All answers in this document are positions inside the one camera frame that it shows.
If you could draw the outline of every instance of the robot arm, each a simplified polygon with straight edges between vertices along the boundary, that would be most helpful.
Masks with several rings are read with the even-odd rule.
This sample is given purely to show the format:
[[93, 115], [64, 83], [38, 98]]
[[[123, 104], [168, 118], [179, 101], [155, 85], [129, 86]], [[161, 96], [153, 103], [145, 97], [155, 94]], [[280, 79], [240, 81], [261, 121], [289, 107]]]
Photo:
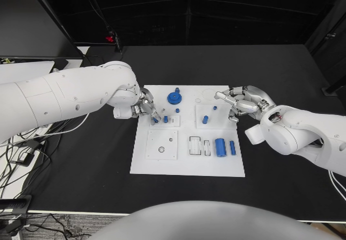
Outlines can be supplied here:
[[[233, 105], [231, 121], [235, 121], [235, 115], [244, 114], [260, 121], [246, 131], [254, 145], [267, 141], [283, 155], [300, 155], [319, 167], [346, 176], [345, 116], [316, 114], [286, 105], [277, 106], [267, 93], [254, 86], [217, 92], [215, 98]], [[323, 145], [313, 143], [319, 139]]]
[[24, 131], [96, 112], [106, 104], [119, 119], [152, 115], [153, 96], [129, 64], [111, 61], [0, 85], [0, 143]]

